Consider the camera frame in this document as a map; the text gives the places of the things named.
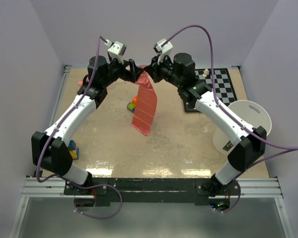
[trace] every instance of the red cloth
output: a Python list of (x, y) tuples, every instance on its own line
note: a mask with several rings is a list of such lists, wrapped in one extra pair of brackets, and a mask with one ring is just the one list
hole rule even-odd
[(157, 95), (146, 72), (140, 75), (136, 84), (139, 85), (139, 89), (131, 125), (142, 134), (149, 135), (157, 107)]

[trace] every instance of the white wall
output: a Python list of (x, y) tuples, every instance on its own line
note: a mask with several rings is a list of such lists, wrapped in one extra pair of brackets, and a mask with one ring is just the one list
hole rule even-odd
[[(298, 0), (280, 0), (241, 68), (247, 96), (268, 111), (269, 139), (298, 145)], [(298, 238), (298, 152), (268, 163)]]
[[(87, 65), (96, 35), (127, 44), (126, 58), (150, 63), (153, 45), (189, 24), (205, 26), (216, 66), (241, 65), (278, 0), (30, 0), (63, 63)], [(210, 65), (204, 32), (189, 29), (172, 41), (174, 52)]]
[(62, 64), (28, 0), (0, 0), (0, 238), (11, 229), (31, 135), (48, 126)]

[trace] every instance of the chessboard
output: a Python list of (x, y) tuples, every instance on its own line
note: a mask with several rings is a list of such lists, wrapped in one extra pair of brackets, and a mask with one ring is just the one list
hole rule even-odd
[[(211, 80), (211, 70), (210, 73), (203, 77), (204, 69), (196, 69), (195, 74), (199, 77), (199, 80), (203, 80), (207, 85), (212, 88), (212, 80)], [(215, 90), (217, 93), (217, 97), (225, 104), (229, 105), (230, 103), (237, 100), (232, 81), (230, 79), (227, 68), (215, 68)], [(198, 113), (199, 111), (195, 108), (191, 107), (189, 104), (184, 103), (184, 111), (186, 113)]]

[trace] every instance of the robotic arm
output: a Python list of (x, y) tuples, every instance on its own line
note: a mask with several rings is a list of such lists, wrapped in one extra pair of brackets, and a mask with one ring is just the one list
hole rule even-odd
[[(110, 58), (110, 63), (107, 62), (105, 57), (98, 57), (98, 66), (92, 85), (83, 100), (77, 105), (87, 88), (87, 78), (91, 79), (95, 57), (89, 60), (89, 66), (87, 68), (88, 75), (85, 76), (83, 85), (77, 92), (77, 96), (71, 106), (58, 121), (50, 128), (46, 129), (44, 133), (37, 131), (31, 138), (33, 164), (37, 165), (40, 154), (49, 136), (55, 130), (56, 125), (58, 125), (60, 121), (64, 121), (53, 135), (53, 139), (44, 153), (41, 167), (77, 184), (86, 186), (91, 185), (91, 174), (73, 163), (73, 159), (67, 148), (70, 139), (82, 122), (103, 102), (107, 95), (106, 88), (111, 83), (115, 82), (118, 78), (125, 81), (136, 82), (143, 72), (143, 69), (137, 67), (132, 59), (129, 61), (123, 60), (123, 54), (126, 49), (124, 44), (119, 42), (112, 43), (107, 40), (106, 45), (109, 47), (107, 53)], [(75, 110), (67, 116), (72, 107), (75, 107)]]
[(216, 196), (224, 186), (243, 173), (265, 152), (265, 143), (247, 133), (243, 128), (249, 129), (263, 139), (266, 139), (267, 132), (261, 126), (255, 128), (243, 121), (225, 104), (222, 104), (226, 111), (243, 123), (243, 128), (225, 114), (216, 104), (211, 88), (196, 77), (195, 63), (191, 56), (187, 53), (178, 53), (172, 62), (169, 57), (172, 44), (168, 42), (161, 47), (165, 41), (162, 39), (155, 44), (157, 56), (152, 58), (151, 64), (145, 67), (145, 71), (155, 83), (165, 79), (176, 86), (180, 98), (210, 118), (235, 146), (227, 157), (228, 162), (211, 177), (210, 183), (204, 187), (211, 196)]

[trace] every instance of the white bucket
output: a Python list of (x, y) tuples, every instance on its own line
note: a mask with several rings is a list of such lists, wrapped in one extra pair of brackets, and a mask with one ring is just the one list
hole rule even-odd
[[(267, 135), (270, 133), (272, 120), (267, 111), (257, 103), (239, 100), (231, 103), (228, 108), (255, 128), (261, 125), (267, 131)], [(220, 153), (225, 155), (229, 154), (234, 148), (229, 138), (219, 128), (215, 130), (213, 135), (213, 144)]]

